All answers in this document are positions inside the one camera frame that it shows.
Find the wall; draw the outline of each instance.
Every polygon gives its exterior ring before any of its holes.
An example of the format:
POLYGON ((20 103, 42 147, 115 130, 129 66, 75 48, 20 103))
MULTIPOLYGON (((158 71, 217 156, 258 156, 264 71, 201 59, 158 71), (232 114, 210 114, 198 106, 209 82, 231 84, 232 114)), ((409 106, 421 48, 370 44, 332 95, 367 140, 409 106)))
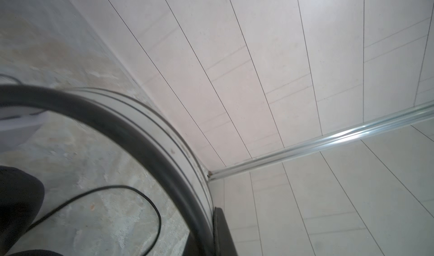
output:
MULTIPOLYGON (((0 73, 51 88, 99 87, 151 106, 69 0, 0 0, 0 73)), ((163 227, 150 255, 179 255, 187 237, 180 214, 134 159, 89 127, 57 114, 0 164, 38 177, 46 188, 41 216, 90 188, 127 184, 148 195, 163 227)), ((63 255, 138 255, 155 236, 157 217, 130 191, 89 195, 20 239, 11 252, 50 249, 63 255)))

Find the white paneled wall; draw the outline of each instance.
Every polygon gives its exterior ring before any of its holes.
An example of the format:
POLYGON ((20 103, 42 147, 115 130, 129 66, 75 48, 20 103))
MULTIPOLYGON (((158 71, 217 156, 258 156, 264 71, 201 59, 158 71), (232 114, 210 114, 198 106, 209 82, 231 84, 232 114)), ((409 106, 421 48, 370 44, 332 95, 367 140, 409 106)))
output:
POLYGON ((71 2, 210 170, 434 100, 434 0, 71 2))

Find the thin black wire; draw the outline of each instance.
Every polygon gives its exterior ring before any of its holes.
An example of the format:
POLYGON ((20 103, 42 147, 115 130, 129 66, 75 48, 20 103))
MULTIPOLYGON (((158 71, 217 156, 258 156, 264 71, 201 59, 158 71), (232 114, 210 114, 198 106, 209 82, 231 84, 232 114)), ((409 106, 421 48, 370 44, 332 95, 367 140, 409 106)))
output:
POLYGON ((54 215, 56 212, 58 212, 59 210, 61 210, 63 207, 65 207, 66 205, 68 205, 68 204, 76 201, 77 199, 80 199, 80 198, 82 198, 84 196, 87 196, 89 194, 92 194, 94 192, 98 192, 98 191, 102 191, 102 190, 108 190, 108 189, 112 189, 112 188, 125 188, 125 189, 129 189, 131 191, 136 192, 137 194, 139 194, 140 196, 142 196, 144 199, 146 199, 149 202, 149 204, 152 205, 152 207, 154 208, 155 212, 157 213, 157 216, 158 216, 158 232, 157 232, 157 235, 155 236, 155 239, 152 242, 152 244, 142 254, 142 256, 146 256, 151 251, 151 249, 154 248, 155 244, 157 243, 158 237, 160 236, 160 232, 161 232, 161 215, 160 215, 160 212, 158 211, 157 207, 155 206, 155 204, 152 202, 152 200, 150 200, 144 193, 140 192, 136 188, 133 188, 133 187, 130 187, 130 186, 127 186, 127 185, 107 185, 107 186, 95 188, 95 189, 89 190, 87 192, 81 193, 81 194, 73 197, 72 199, 69 199, 68 201, 62 203, 61 205, 59 205, 56 208, 54 208, 54 210, 52 210, 48 214, 46 214, 43 217, 41 217, 39 220, 37 220, 36 222, 34 222, 32 225, 30 225, 30 227, 27 229, 26 232, 28 232, 31 229, 33 229, 34 227, 38 226, 39 224, 41 224, 42 222, 44 222, 45 220, 47 220, 50 216, 54 215))

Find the floor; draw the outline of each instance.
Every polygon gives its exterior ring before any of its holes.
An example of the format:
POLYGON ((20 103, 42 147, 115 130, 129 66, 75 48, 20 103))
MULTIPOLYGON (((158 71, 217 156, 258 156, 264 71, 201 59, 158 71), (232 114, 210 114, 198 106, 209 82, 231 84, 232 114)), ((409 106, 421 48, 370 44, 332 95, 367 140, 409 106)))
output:
POLYGON ((434 120, 210 183, 240 256, 434 255, 434 120))
POLYGON ((434 0, 71 1, 209 170, 434 100, 434 0))

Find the curved black pipe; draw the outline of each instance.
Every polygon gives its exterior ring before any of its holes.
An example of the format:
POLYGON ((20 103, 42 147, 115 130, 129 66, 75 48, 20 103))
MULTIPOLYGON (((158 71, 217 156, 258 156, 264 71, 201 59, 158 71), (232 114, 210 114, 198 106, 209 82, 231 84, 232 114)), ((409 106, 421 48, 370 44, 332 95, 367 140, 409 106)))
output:
POLYGON ((212 229, 187 184, 160 151, 118 116, 79 96, 49 88, 0 85, 0 107, 29 106, 78 120, 104 134, 133 156, 173 200, 205 255, 214 255, 212 229))

